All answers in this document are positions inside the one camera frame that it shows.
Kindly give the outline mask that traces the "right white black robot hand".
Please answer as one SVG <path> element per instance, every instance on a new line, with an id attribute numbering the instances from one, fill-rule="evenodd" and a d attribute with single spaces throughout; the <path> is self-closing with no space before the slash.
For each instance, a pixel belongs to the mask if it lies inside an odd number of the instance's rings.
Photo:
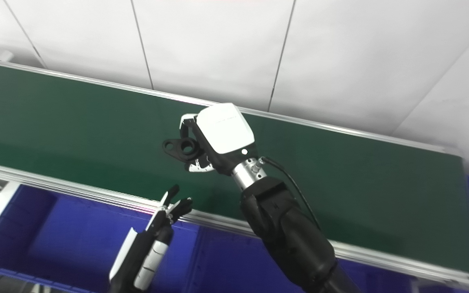
<path id="1" fill-rule="evenodd" d="M 257 158 L 258 150 L 249 123 L 233 103 L 220 103 L 180 119 L 180 138 L 167 153 L 185 163 L 190 172 L 216 170 L 231 176 L 242 162 Z"/>

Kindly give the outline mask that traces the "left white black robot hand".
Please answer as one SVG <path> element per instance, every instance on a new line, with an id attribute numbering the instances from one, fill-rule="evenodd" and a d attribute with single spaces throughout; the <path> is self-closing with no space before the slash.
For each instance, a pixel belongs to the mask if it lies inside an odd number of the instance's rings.
<path id="1" fill-rule="evenodd" d="M 192 211 L 192 198 L 183 198 L 171 205 L 180 191 L 179 185 L 169 188 L 150 218 L 146 228 L 131 228 L 110 269 L 109 293 L 145 293 L 174 236 L 173 224 Z"/>

